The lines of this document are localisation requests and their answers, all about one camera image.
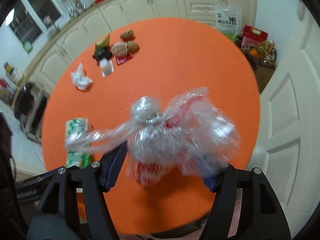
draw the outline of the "green and white carton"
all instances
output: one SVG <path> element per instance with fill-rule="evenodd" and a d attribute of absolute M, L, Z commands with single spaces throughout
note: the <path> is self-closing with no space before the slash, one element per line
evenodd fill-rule
<path fill-rule="evenodd" d="M 86 118 L 74 118 L 66 121 L 66 137 L 73 132 L 84 132 L 89 127 L 88 119 Z M 67 150 L 67 162 L 66 167 L 78 166 L 83 169 L 91 163 L 90 155 L 88 153 L 79 153 L 72 150 Z"/>

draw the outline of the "orange table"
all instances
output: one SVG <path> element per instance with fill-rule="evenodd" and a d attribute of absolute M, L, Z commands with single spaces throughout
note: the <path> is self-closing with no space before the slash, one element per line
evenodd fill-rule
<path fill-rule="evenodd" d="M 241 136 L 236 168 L 245 168 L 258 133 L 259 93 L 251 67 L 241 51 L 226 37 L 206 25 L 186 19 L 150 19 L 115 30 L 133 29 L 140 50 L 133 59 L 103 78 L 88 47 L 58 81 L 44 114 L 43 155 L 47 170 L 64 166 L 65 122 L 86 117 L 94 129 L 112 129 L 129 119 L 130 107 L 142 96 L 161 99 L 162 108 L 173 96 L 206 86 L 213 104 L 234 120 Z M 88 92 L 76 90 L 70 73 L 79 62 L 93 80 Z M 127 178 L 128 158 L 116 186 L 105 194 L 119 233 L 143 234 L 169 230 L 202 217 L 211 209 L 214 194 L 197 177 L 173 170 L 153 187 L 142 187 Z M 79 205 L 84 214 L 83 204 Z"/>

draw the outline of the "plastic bag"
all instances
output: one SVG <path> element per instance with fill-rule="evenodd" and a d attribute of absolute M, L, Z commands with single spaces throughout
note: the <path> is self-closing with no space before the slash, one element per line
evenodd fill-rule
<path fill-rule="evenodd" d="M 83 65 L 80 63 L 75 72 L 71 73 L 72 83 L 80 90 L 84 91 L 92 83 L 92 80 L 84 75 Z"/>
<path fill-rule="evenodd" d="M 215 10 L 217 29 L 229 39 L 236 37 L 242 29 L 242 8 L 240 6 L 217 5 Z"/>
<path fill-rule="evenodd" d="M 158 182 L 176 165 L 184 175 L 214 176 L 236 154 L 234 124 L 197 88 L 175 96 L 163 113 L 155 98 L 142 97 L 131 108 L 131 120 L 113 130 L 73 133 L 65 147 L 89 153 L 110 151 L 128 140 L 128 175 L 144 186 Z M 88 143 L 105 141 L 99 146 Z"/>

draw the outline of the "glass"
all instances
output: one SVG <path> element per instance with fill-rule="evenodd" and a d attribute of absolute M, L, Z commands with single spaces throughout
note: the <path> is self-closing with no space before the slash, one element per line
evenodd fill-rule
<path fill-rule="evenodd" d="M 22 43 L 29 41 L 32 44 L 42 33 L 20 0 L 14 6 L 14 16 L 9 26 Z"/>
<path fill-rule="evenodd" d="M 31 6 L 34 8 L 40 19 L 44 20 L 44 18 L 49 15 L 53 21 L 56 21 L 61 17 L 61 14 L 52 3 L 51 0 L 28 0 Z"/>

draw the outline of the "window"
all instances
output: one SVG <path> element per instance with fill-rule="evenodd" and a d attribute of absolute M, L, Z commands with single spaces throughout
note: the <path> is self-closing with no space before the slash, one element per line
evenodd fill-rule
<path fill-rule="evenodd" d="M 14 6 L 13 20 L 9 26 L 22 43 L 33 43 L 42 33 L 20 0 Z"/>
<path fill-rule="evenodd" d="M 61 17 L 61 14 L 54 6 L 51 0 L 28 0 L 33 9 L 36 11 L 41 21 L 49 15 L 50 18 L 55 21 Z"/>
<path fill-rule="evenodd" d="M 13 20 L 9 26 L 21 43 L 28 41 L 32 44 L 47 31 L 43 23 L 47 15 L 53 21 L 61 17 L 51 0 L 19 0 L 14 6 Z"/>

